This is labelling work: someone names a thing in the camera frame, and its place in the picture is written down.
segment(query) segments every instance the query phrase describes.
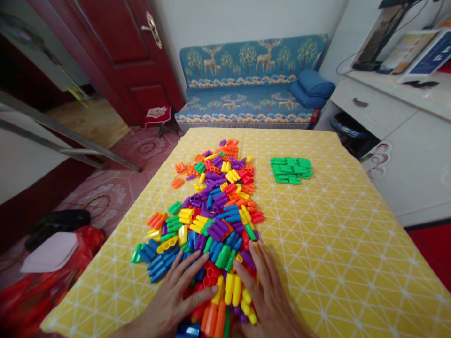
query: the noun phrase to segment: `small red stool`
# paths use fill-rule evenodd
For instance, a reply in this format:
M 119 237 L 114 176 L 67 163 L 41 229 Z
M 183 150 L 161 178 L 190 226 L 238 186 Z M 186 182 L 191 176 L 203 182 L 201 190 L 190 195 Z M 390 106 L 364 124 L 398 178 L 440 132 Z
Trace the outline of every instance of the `small red stool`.
M 165 123 L 171 119 L 171 109 L 171 106 L 155 107 L 149 109 L 146 114 L 146 118 L 144 119 L 144 128 L 147 128 L 147 126 L 150 124 L 158 124 L 160 126 L 160 130 L 158 131 L 158 138 L 161 138 L 163 129 L 167 129 L 177 135 L 177 127 L 175 130 L 173 130 L 165 125 Z

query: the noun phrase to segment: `pile of building blocks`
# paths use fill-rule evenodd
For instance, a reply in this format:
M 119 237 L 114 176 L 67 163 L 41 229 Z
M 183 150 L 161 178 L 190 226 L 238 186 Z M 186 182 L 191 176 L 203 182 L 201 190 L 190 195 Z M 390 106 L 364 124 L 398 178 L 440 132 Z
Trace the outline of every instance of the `pile of building blocks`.
M 271 167 L 277 183 L 301 184 L 300 178 L 313 175 L 310 160 L 305 158 L 273 157 Z
M 214 285 L 219 291 L 191 314 L 192 324 L 188 329 L 195 336 L 202 332 L 209 337 L 227 338 L 235 319 L 257 323 L 251 296 L 236 274 L 233 262 L 241 262 L 257 280 L 249 242 L 259 240 L 255 224 L 265 217 L 251 199 L 256 188 L 251 157 L 238 159 L 238 143 L 235 139 L 222 140 L 215 152 L 207 150 L 198 154 L 195 164 L 175 165 L 178 175 L 187 175 L 186 181 L 199 178 L 194 184 L 195 194 L 183 203 L 176 201 L 169 206 L 170 215 L 156 212 L 149 219 L 147 225 L 151 230 L 146 242 L 138 244 L 131 260 L 148 264 L 150 282 L 155 283 L 167 273 L 180 249 L 184 252 L 183 260 L 196 250 L 210 253 L 187 295 Z

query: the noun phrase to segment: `blue pillow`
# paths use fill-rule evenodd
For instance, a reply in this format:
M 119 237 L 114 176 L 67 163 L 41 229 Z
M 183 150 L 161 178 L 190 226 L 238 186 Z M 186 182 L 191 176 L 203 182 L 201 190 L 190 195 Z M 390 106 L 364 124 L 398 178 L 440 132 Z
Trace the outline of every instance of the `blue pillow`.
M 327 99 L 319 96 L 308 96 L 297 81 L 291 84 L 290 92 L 307 108 L 323 108 L 327 102 Z
M 335 90 L 335 85 L 323 79 L 312 69 L 304 69 L 297 76 L 297 81 L 308 96 L 320 96 L 330 98 Z

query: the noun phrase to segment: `metal pole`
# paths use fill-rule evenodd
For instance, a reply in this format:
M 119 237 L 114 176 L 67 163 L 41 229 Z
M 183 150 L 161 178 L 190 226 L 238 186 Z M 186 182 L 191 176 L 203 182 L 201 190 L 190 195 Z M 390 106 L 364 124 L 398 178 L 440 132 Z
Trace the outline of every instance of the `metal pole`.
M 23 129 L 19 126 L 16 126 L 15 124 L 9 123 L 8 121 L 5 121 L 5 120 L 0 119 L 0 128 L 4 129 L 6 131 L 10 131 L 16 135 L 22 136 L 23 138 L 29 139 L 30 141 L 36 142 L 36 143 L 40 144 L 41 146 L 50 148 L 59 153 L 63 153 L 63 150 L 66 149 L 56 143 L 53 143 L 52 141 L 49 141 L 46 138 L 42 138 L 39 135 L 33 134 L 32 132 L 30 132 L 26 129 Z M 96 161 L 90 160 L 84 155 L 76 155 L 76 154 L 66 154 L 66 155 L 69 157 L 72 157 L 75 160 L 78 160 L 78 161 L 88 164 L 90 166 L 96 167 L 97 169 L 104 169 L 104 166 L 105 166 L 104 163 L 98 163 Z
M 57 131 L 58 133 L 69 137 L 70 139 L 80 143 L 81 145 L 85 146 L 86 148 L 93 149 L 103 156 L 106 156 L 116 162 L 119 162 L 126 167 L 133 169 L 137 172 L 142 172 L 142 168 L 138 167 L 137 165 L 128 162 L 125 158 L 115 154 L 114 152 L 105 149 L 104 147 L 98 145 L 97 143 L 81 136 L 77 132 L 67 128 L 66 126 L 62 125 L 61 123 L 55 121 L 53 118 L 48 117 L 47 115 L 41 113 L 40 111 L 36 110 L 33 107 L 28 106 L 27 104 L 23 103 L 22 101 L 12 97 L 11 95 L 6 94 L 5 92 L 0 91 L 0 102 L 16 109 L 17 111 L 31 117 L 33 120 L 39 122 L 40 124 Z

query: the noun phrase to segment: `left hand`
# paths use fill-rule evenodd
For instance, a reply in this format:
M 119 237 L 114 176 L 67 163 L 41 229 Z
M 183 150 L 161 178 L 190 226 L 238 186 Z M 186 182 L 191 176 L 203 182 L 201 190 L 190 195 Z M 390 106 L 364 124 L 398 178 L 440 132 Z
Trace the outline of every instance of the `left hand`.
M 183 251 L 180 250 L 160 289 L 147 308 L 131 323 L 113 333 L 110 338 L 174 337 L 177 325 L 218 292 L 218 287 L 213 286 L 183 300 L 183 293 L 191 280 L 208 260 L 208 253 L 206 253 L 187 269 L 200 256 L 200 253 L 196 251 L 179 265 L 183 256 Z

